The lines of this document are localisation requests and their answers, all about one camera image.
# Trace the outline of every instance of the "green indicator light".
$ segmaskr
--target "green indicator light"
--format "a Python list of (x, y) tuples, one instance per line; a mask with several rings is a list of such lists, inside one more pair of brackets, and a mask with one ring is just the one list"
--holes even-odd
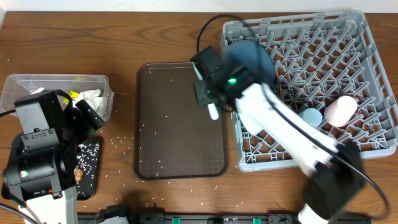
[(229, 84), (235, 84), (236, 83), (236, 78), (230, 78), (228, 80)]

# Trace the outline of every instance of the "wood grain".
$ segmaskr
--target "wood grain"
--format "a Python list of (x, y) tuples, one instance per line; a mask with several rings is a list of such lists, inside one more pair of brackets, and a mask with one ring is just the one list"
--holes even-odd
[[(116, 203), (129, 204), (137, 212), (148, 211), (153, 203), (166, 212), (179, 213), (259, 214), (301, 210), (303, 199), (300, 191), (307, 181), (306, 177), (298, 169), (241, 172), (235, 167), (236, 155), (230, 123), (230, 166), (225, 175), (212, 179), (171, 180), (168, 184), (166, 180), (141, 182), (133, 173), (134, 145), (131, 138), (134, 135), (138, 69), (145, 63), (188, 61), (195, 54), (198, 31), (214, 15), (148, 12), (7, 13), (0, 34), (0, 83), (4, 83), (6, 77), (13, 73), (102, 74), (108, 76), (115, 93), (112, 118), (102, 133), (98, 133), (104, 138), (104, 148), (97, 193), (87, 201), (78, 202), (80, 213), (96, 213), (100, 207), (106, 208)], [(287, 14), (241, 14), (243, 18), (284, 15)], [(398, 14), (367, 14), (366, 17), (396, 94)], [(224, 22), (220, 19), (207, 28), (201, 47), (219, 46)], [(6, 116), (1, 119), (0, 170), (6, 166), (13, 137), (21, 130), (17, 118)], [(118, 136), (126, 137), (126, 141), (115, 148), (110, 140)], [(396, 167), (398, 154), (365, 162), (367, 173), (384, 189), (393, 208), (391, 218), (380, 223), (398, 222)], [(0, 202), (15, 206), (2, 198)], [(382, 202), (368, 186), (348, 208), (377, 213), (382, 211)], [(22, 223), (22, 219), (0, 210), (0, 223)]]

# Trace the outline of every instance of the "cable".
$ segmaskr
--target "cable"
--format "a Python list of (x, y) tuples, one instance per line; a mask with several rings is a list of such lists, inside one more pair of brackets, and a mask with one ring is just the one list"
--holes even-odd
[(0, 118), (1, 118), (2, 116), (5, 116), (5, 115), (7, 115), (7, 114), (11, 114), (11, 113), (14, 113), (14, 112), (16, 112), (16, 110), (9, 110), (9, 111), (0, 113)]
[(3, 208), (3, 209), (5, 209), (5, 210), (7, 210), (9, 212), (12, 212), (12, 213), (24, 218), (25, 220), (27, 220), (31, 224), (39, 224), (38, 222), (33, 220), (31, 217), (27, 216), (25, 213), (22, 213), (22, 212), (16, 210), (15, 208), (12, 208), (11, 206), (8, 206), (8, 205), (5, 205), (3, 203), (0, 203), (0, 208)]
[(303, 136), (305, 136), (307, 139), (309, 139), (312, 143), (314, 143), (314, 145), (318, 146), (320, 149), (324, 150), (325, 152), (327, 152), (329, 155), (331, 155), (333, 158), (335, 158), (337, 161), (339, 161), (340, 163), (344, 164), (345, 166), (347, 166), (348, 168), (350, 168), (352, 171), (356, 172), (357, 174), (359, 174), (361, 177), (363, 177), (370, 185), (372, 185), (372, 187), (378, 192), (378, 194), (381, 196), (381, 198), (384, 201), (384, 205), (386, 207), (386, 210), (384, 211), (384, 214), (378, 216), (378, 217), (370, 217), (369, 215), (366, 215), (367, 217), (369, 217), (372, 220), (385, 220), (388, 218), (388, 216), (391, 213), (391, 206), (390, 203), (386, 197), (386, 195), (384, 194), (384, 192), (381, 190), (381, 188), (370, 178), (368, 177), (366, 174), (364, 174), (363, 172), (359, 171), (357, 168), (353, 167), (350, 163), (346, 162), (344, 159), (342, 159), (338, 154), (336, 154), (335, 152), (333, 152), (332, 150), (328, 149), (327, 147), (325, 147), (322, 143), (320, 143), (318, 140), (314, 139), (311, 137), (311, 135), (309, 135), (308, 133), (306, 133), (305, 131), (303, 131), (301, 128), (299, 128), (295, 123), (293, 123), (290, 119), (288, 119), (282, 112), (279, 111), (279, 109), (275, 106), (274, 102), (271, 101), (268, 97), (268, 94), (266, 93), (264, 86), (262, 86), (262, 92), (264, 94), (264, 96), (266, 97), (266, 100), (269, 102), (269, 104), (271, 105), (272, 109), (274, 109), (279, 116), (281, 116), (286, 122), (288, 122), (294, 129), (296, 129), (300, 134), (302, 134)]
[[(239, 18), (238, 16), (235, 15), (231, 15), (231, 14), (219, 14), (217, 16), (212, 17), (211, 19), (209, 19), (209, 21), (201, 28), (199, 35), (198, 35), (198, 39), (197, 39), (197, 53), (199, 53), (199, 43), (200, 43), (200, 37), (203, 33), (203, 31), (205, 31), (206, 27), (213, 22), (214, 20), (221, 18), (221, 17), (229, 17), (232, 19), (236, 19), (240, 22), (242, 22), (243, 25), (245, 25), (246, 23)], [(252, 32), (253, 37), (256, 36), (256, 33), (253, 31), (253, 29), (249, 28), (249, 30)], [(261, 73), (262, 71), (262, 67), (260, 66), (260, 48), (257, 48), (257, 58), (258, 58), (258, 71), (260, 71)], [(346, 167), (350, 168), (352, 171), (356, 172), (357, 174), (359, 174), (361, 177), (363, 177), (377, 192), (378, 194), (381, 196), (381, 198), (383, 199), (384, 205), (385, 205), (385, 211), (382, 215), (378, 216), (378, 217), (370, 217), (369, 215), (365, 215), (367, 217), (369, 217), (372, 220), (385, 220), (388, 218), (388, 216), (391, 214), (391, 205), (386, 197), (386, 195), (384, 194), (384, 192), (382, 191), (382, 189), (370, 178), (368, 177), (366, 174), (364, 174), (363, 172), (357, 170), (357, 168), (353, 167), (350, 163), (346, 162), (344, 159), (342, 159), (338, 154), (336, 154), (335, 152), (331, 151), (330, 149), (328, 149), (327, 147), (325, 147), (322, 143), (318, 142), (316, 139), (312, 138), (309, 134), (307, 134), (305, 131), (303, 131), (302, 129), (300, 129), (296, 124), (294, 124), (290, 119), (288, 119), (284, 114), (282, 114), (282, 112), (279, 111), (279, 109), (275, 106), (274, 102), (272, 102), (271, 100), (269, 100), (268, 94), (266, 93), (264, 87), (261, 88), (262, 92), (264, 94), (264, 96), (266, 97), (266, 100), (269, 102), (269, 104), (271, 105), (272, 109), (274, 109), (279, 116), (281, 116), (286, 122), (288, 122), (293, 128), (295, 128), (300, 134), (302, 134), (303, 136), (305, 136), (307, 139), (309, 139), (312, 143), (314, 143), (314, 145), (318, 146), (320, 149), (324, 150), (326, 153), (328, 153), (330, 156), (332, 156), (333, 158), (335, 158), (337, 161), (341, 162), (342, 164), (344, 164)]]

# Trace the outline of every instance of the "plastic bin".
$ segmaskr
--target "plastic bin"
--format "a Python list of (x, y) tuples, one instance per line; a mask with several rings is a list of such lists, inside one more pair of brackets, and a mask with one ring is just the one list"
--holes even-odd
[(52, 75), (52, 74), (20, 74), (10, 75), (6, 79), (0, 99), (0, 112), (15, 109), (14, 102), (23, 96), (27, 96), (38, 88), (46, 90), (69, 90), (82, 92), (86, 90), (101, 90), (100, 96), (104, 98), (98, 108), (98, 115), (108, 121), (111, 118), (113, 92), (109, 87), (109, 80), (104, 75)]
[[(323, 110), (340, 95), (358, 102), (341, 128), (326, 120), (320, 131), (358, 144), (363, 159), (393, 154), (398, 145), (398, 107), (379, 52), (362, 12), (316, 13), (227, 22), (221, 53), (233, 42), (256, 40), (270, 54), (279, 73), (281, 100), (294, 111)], [(247, 132), (236, 113), (231, 117), (238, 166), (250, 172), (297, 166), (265, 131)]]

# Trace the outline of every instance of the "rectangular tray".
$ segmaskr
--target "rectangular tray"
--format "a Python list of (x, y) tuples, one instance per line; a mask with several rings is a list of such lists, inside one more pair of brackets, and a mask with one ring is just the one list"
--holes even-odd
[[(226, 22), (221, 54), (240, 40), (256, 40), (270, 54), (281, 85), (281, 100), (294, 111), (323, 110), (340, 95), (358, 102), (358, 110), (346, 126), (320, 131), (358, 144), (363, 159), (386, 157), (398, 145), (398, 107), (379, 52), (364, 14), (360, 11)], [(247, 132), (237, 113), (232, 117), (238, 166), (242, 171), (295, 167), (297, 164), (265, 131)]]

